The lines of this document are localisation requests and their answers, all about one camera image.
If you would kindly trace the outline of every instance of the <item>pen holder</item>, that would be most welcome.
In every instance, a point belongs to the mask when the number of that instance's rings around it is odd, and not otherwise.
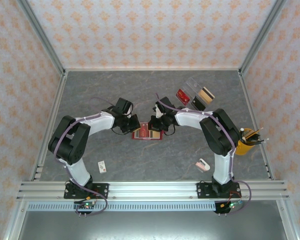
[[[245,128],[244,129],[244,132],[243,132],[243,135],[245,135],[246,133],[250,132],[252,129],[250,128]],[[249,152],[250,149],[252,149],[255,145],[253,146],[249,146],[249,145],[246,145],[244,144],[241,140],[239,140],[238,142],[238,146],[236,147],[235,149],[235,154],[237,155],[245,155],[247,154],[247,152]]]

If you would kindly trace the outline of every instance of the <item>cable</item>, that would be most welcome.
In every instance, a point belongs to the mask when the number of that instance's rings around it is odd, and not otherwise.
[[[244,185],[246,185],[246,187],[248,188],[249,190],[249,199],[247,201],[247,203],[242,207],[240,208],[239,210],[235,211],[235,212],[229,212],[228,215],[231,215],[231,214],[235,214],[235,213],[238,213],[239,211],[243,210],[244,208],[246,208],[250,201],[251,201],[251,198],[252,198],[252,191],[251,191],[251,188],[250,186],[248,185],[248,183],[246,183],[245,181],[241,181],[241,180],[234,180],[231,173],[232,173],[232,170],[233,170],[233,164],[234,164],[234,161],[233,161],[233,154],[235,153],[235,143],[234,141],[232,141],[231,137],[229,136],[228,132],[226,131],[226,129],[224,128],[224,126],[222,126],[222,124],[214,117],[212,116],[211,114],[209,113],[206,113],[204,111],[197,111],[197,110],[183,110],[183,109],[177,109],[177,108],[174,108],[174,107],[171,107],[171,106],[168,106],[166,104],[164,104],[162,101],[160,101],[160,98],[159,98],[159,95],[158,93],[155,93],[156,97],[157,97],[157,100],[158,102],[163,105],[164,107],[168,108],[168,109],[171,109],[171,110],[174,110],[174,111],[177,111],[177,112],[183,112],[183,113],[203,113],[204,115],[208,116],[209,118],[211,118],[220,128],[221,130],[223,131],[223,133],[225,134],[226,138],[229,140],[231,146],[232,146],[232,150],[230,152],[230,165],[229,165],[229,177],[231,179],[232,182],[234,183],[242,183]]]
[[[113,128],[111,128],[111,131],[114,132],[115,134],[118,134],[118,135],[121,135],[121,136],[129,134],[129,132],[126,132],[126,133],[123,133],[123,134],[117,133],[117,132],[115,132],[115,130]]]
[[[67,129],[64,131],[64,133],[61,135],[61,137],[60,137],[59,141],[57,142],[57,144],[56,144],[56,146],[55,146],[55,149],[54,149],[54,151],[53,151],[53,156],[54,156],[54,158],[55,158],[55,161],[56,161],[57,163],[60,163],[60,164],[63,165],[63,167],[65,168],[66,172],[68,173],[68,175],[69,175],[69,177],[70,177],[70,180],[71,180],[74,184],[76,184],[79,188],[81,188],[81,189],[83,189],[83,190],[85,190],[85,191],[87,191],[87,192],[89,192],[89,193],[92,193],[92,194],[94,194],[94,195],[96,195],[96,196],[101,197],[101,198],[105,201],[105,206],[104,206],[103,209],[101,209],[100,211],[96,211],[96,212],[90,213],[88,216],[93,216],[93,215],[97,215],[97,214],[102,213],[104,210],[107,209],[107,207],[108,207],[108,201],[107,201],[107,199],[106,199],[103,195],[101,195],[100,193],[98,193],[98,192],[96,192],[96,191],[93,191],[93,190],[90,190],[90,189],[88,189],[88,188],[86,188],[86,187],[84,187],[84,186],[81,186],[81,185],[74,179],[74,177],[72,176],[71,172],[70,172],[69,169],[67,168],[67,165],[66,165],[65,163],[60,162],[60,161],[58,160],[58,158],[57,158],[57,152],[58,152],[58,149],[59,149],[59,147],[60,147],[60,145],[61,145],[61,142],[62,142],[62,141],[64,140],[64,138],[66,137],[67,133],[68,133],[68,132],[70,131],[70,129],[72,129],[77,123],[82,122],[82,121],[85,121],[85,120],[93,120],[93,119],[97,119],[97,118],[99,118],[100,116],[101,116],[101,114],[99,113],[99,114],[97,114],[97,115],[92,115],[92,116],[89,116],[89,117],[80,118],[80,119],[76,120],[75,122],[73,122],[72,124],[70,124],[70,125],[67,127]],[[80,216],[81,214],[79,214],[79,212],[78,212],[78,208],[79,208],[79,207],[80,207],[80,205],[77,207],[75,213],[78,214],[78,215]]]
[[[104,98],[102,98],[102,97],[98,97],[98,96],[94,96],[94,97],[91,97],[91,98],[89,99],[89,104],[90,104],[90,105],[91,105],[91,100],[93,100],[93,99],[99,99],[99,100],[102,100],[102,101],[104,101],[104,102],[110,104],[111,106],[114,106],[114,105],[113,105],[111,102],[109,102],[108,100],[106,100],[106,99],[104,99]]]
[[[166,134],[166,132],[164,131],[163,134],[166,135],[166,136],[171,136],[171,135],[175,134],[175,132],[176,132],[176,126],[173,125],[173,133],[171,133],[171,134]]]

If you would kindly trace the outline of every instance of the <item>small box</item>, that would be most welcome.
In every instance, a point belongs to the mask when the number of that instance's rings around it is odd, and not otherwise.
[[[205,86],[201,87],[192,77],[182,85],[176,97],[187,108],[193,107],[199,111],[204,111],[215,98]]]
[[[99,162],[98,162],[98,166],[99,166],[99,172],[100,172],[101,174],[107,172],[105,161],[99,161]]]

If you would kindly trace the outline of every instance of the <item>metal strip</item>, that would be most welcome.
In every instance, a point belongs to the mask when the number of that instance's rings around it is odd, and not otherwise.
[[[127,67],[115,67],[115,68],[66,68],[67,72],[98,72],[98,71],[237,71],[237,67],[229,67],[229,68],[191,68],[191,67],[175,67],[175,68],[144,68],[144,67],[135,67],[135,68],[127,68]]]
[[[248,94],[248,91],[247,91],[247,88],[246,88],[244,77],[242,75],[240,75],[240,73],[238,73],[238,74],[239,74],[241,86],[242,86],[242,89],[243,89],[243,93],[244,93],[244,96],[245,96],[245,100],[246,100],[246,103],[248,105],[249,113],[250,113],[250,116],[251,116],[251,119],[252,119],[253,127],[254,127],[255,130],[257,130],[257,129],[259,129],[259,127],[258,127],[256,116],[254,114],[253,106],[252,106],[250,98],[249,98],[249,94]],[[270,178],[271,178],[271,180],[274,180],[275,179],[275,175],[274,175],[275,172],[274,172],[273,166],[272,166],[271,161],[270,161],[269,153],[268,153],[267,149],[265,148],[264,144],[260,144],[259,146],[260,146],[260,150],[261,150],[263,160],[264,160],[264,162],[265,162],[265,164],[268,168],[267,170],[268,170],[268,173],[270,174]]]
[[[300,240],[300,227],[291,201],[277,200],[276,204],[288,240]]]
[[[93,208],[80,209],[83,212],[99,211],[105,206],[104,202],[97,202]],[[31,201],[29,212],[73,212],[77,204],[66,201]],[[214,201],[117,201],[109,202],[107,212],[184,212],[184,211],[215,211]]]
[[[17,202],[14,212],[8,223],[8,227],[5,231],[4,240],[16,240],[19,239],[22,225],[24,223],[26,212],[28,209],[28,202]]]
[[[193,202],[198,201],[196,183],[198,181],[149,181],[149,182],[116,182],[110,181],[109,202]],[[288,199],[285,181],[260,180],[246,181],[252,190],[252,200]],[[249,191],[244,184],[240,185],[242,199],[247,200]],[[64,182],[23,182],[17,194],[18,201],[66,201],[63,198]],[[226,198],[202,199],[202,201],[220,201]]]
[[[39,23],[34,11],[32,10],[28,0],[17,0],[19,6],[24,11],[24,14],[27,16],[29,22],[31,23],[33,30],[37,34],[38,38],[40,39],[42,45],[44,46],[46,52],[48,53],[53,65],[58,70],[60,74],[64,73],[64,67],[58,55],[56,54],[54,48],[52,47],[47,35],[45,34],[44,29],[42,28],[41,24]]]
[[[254,59],[255,55],[257,54],[260,46],[262,45],[264,39],[266,39],[266,36],[267,36],[269,30],[271,29],[275,20],[279,16],[281,9],[284,6],[286,1],[287,0],[276,0],[276,2],[274,3],[267,19],[265,20],[263,26],[261,27],[260,32],[258,33],[256,39],[254,40],[248,54],[246,55],[246,57],[243,61],[241,68],[239,69],[241,75],[245,74],[250,63],[252,62],[252,60]]]
[[[43,142],[42,142],[42,145],[41,145],[41,148],[40,148],[40,151],[39,151],[39,155],[38,155],[38,158],[37,158],[37,164],[38,165],[43,166],[43,164],[45,162],[45,159],[46,159],[49,139],[52,136],[52,132],[53,132],[53,128],[54,128],[54,125],[55,125],[56,118],[57,118],[57,113],[58,113],[60,101],[61,101],[62,94],[64,92],[64,88],[65,88],[65,85],[66,85],[67,76],[68,76],[68,72],[65,72],[61,76],[61,79],[59,81],[58,90],[57,90],[57,92],[54,96],[53,105],[51,107],[49,118],[48,118],[48,123],[47,123],[47,126],[45,128]]]

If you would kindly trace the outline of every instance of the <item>patterned wall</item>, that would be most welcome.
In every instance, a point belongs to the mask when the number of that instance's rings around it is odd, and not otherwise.
[[[0,239],[28,180],[59,82],[16,0],[0,0]]]
[[[245,76],[278,179],[288,180],[300,224],[300,0],[287,0]]]
[[[238,68],[275,0],[29,0],[65,68]]]

